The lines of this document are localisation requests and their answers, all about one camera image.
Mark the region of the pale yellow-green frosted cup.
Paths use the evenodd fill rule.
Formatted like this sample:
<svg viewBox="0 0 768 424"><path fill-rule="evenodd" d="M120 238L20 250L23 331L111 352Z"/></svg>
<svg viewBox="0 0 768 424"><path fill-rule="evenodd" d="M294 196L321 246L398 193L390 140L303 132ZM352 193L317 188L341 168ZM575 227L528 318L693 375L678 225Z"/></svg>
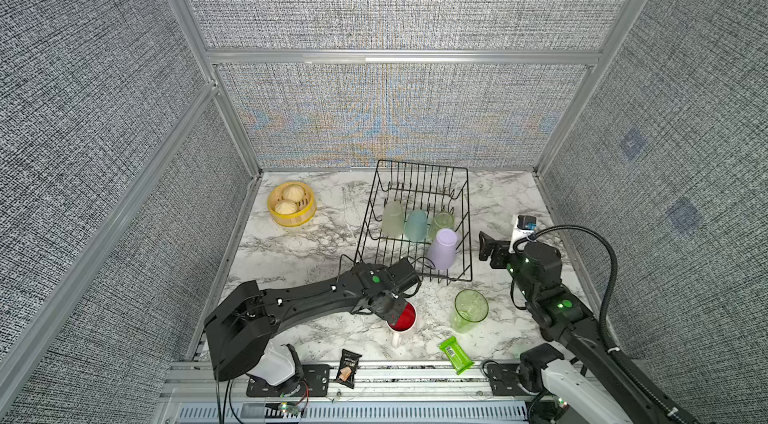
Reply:
<svg viewBox="0 0 768 424"><path fill-rule="evenodd" d="M392 200L384 206L382 214L382 235L387 238L398 238L402 236L405 226L405 207L399 202Z"/></svg>

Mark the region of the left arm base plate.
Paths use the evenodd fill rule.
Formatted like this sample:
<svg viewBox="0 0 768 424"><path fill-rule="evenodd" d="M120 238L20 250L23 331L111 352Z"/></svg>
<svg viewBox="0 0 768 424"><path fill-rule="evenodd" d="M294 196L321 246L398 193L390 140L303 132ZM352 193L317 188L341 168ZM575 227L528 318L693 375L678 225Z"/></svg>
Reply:
<svg viewBox="0 0 768 424"><path fill-rule="evenodd" d="M288 397L298 399L307 394L309 397L326 397L329 387L331 367L327 364L305 364L302 371L277 387L265 380L249 376L246 396Z"/></svg>

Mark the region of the light green faceted glass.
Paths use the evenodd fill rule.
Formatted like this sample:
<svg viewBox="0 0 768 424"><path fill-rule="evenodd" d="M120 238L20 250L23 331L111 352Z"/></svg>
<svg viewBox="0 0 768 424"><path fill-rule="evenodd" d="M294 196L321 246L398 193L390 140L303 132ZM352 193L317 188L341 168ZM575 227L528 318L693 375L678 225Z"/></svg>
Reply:
<svg viewBox="0 0 768 424"><path fill-rule="evenodd" d="M433 241L442 229L454 228L454 216L451 212L440 211L435 214L429 224L427 240Z"/></svg>

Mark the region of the lavender plastic cup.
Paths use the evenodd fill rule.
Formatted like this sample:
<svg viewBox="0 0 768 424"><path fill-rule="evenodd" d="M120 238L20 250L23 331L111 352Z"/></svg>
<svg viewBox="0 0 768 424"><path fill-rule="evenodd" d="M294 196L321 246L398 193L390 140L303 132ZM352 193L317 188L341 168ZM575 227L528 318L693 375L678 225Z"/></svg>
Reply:
<svg viewBox="0 0 768 424"><path fill-rule="evenodd" d="M458 236L451 228L441 228L436 233L428 251L427 264L436 270L447 270L456 259Z"/></svg>

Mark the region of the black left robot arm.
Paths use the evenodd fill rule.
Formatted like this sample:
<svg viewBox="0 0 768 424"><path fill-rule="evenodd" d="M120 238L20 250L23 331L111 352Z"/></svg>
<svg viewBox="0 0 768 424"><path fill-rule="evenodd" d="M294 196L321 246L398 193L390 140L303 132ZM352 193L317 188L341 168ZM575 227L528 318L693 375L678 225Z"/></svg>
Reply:
<svg viewBox="0 0 768 424"><path fill-rule="evenodd" d="M212 372L230 381L259 364L270 340L300 324L348 312L396 324L421 278L407 258L386 266L357 262L338 276L293 288L238 285L204 320Z"/></svg>

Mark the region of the teal translucent cup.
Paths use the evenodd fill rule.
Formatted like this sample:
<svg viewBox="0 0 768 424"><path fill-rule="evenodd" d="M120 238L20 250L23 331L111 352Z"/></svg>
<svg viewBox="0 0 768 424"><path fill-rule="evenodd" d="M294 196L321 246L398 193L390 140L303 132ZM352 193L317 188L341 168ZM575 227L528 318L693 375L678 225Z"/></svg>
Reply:
<svg viewBox="0 0 768 424"><path fill-rule="evenodd" d="M406 218L404 236L411 242L422 242L428 232L428 215L422 209L414 209Z"/></svg>

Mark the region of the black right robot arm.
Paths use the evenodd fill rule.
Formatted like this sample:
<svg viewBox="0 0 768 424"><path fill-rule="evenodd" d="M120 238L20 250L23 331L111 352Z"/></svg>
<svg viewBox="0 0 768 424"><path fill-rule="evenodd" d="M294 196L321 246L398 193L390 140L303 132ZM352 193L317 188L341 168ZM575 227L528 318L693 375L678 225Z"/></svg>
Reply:
<svg viewBox="0 0 768 424"><path fill-rule="evenodd" d="M597 313L593 313L561 279L561 252L541 241L550 227L503 241L479 236L479 258L505 267L511 289L525 299L525 310L538 324L544 344L520 356L518 380L541 399L550 393L589 423L694 423L696 417L678 405L621 350L611 337L607 314L618 275L615 250L601 234L571 224L596 238L608 253L609 280Z"/></svg>

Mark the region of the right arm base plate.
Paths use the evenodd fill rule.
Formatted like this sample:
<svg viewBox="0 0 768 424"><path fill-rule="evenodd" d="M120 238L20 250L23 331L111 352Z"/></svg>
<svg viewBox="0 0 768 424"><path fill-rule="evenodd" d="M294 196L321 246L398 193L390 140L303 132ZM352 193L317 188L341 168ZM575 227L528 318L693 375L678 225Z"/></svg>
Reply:
<svg viewBox="0 0 768 424"><path fill-rule="evenodd" d="M521 397L526 396L526 390L520 385L518 379L519 364L499 363L487 361L481 366L481 371L486 376L491 393L495 397Z"/></svg>

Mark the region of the white mug red inside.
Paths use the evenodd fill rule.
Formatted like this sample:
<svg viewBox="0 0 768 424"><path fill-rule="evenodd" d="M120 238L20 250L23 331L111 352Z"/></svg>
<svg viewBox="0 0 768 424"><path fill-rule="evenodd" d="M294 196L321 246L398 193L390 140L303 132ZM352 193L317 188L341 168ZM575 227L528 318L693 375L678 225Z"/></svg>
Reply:
<svg viewBox="0 0 768 424"><path fill-rule="evenodd" d="M407 303L403 312L394 324L389 324L391 345L400 347L416 330L417 311L411 303Z"/></svg>

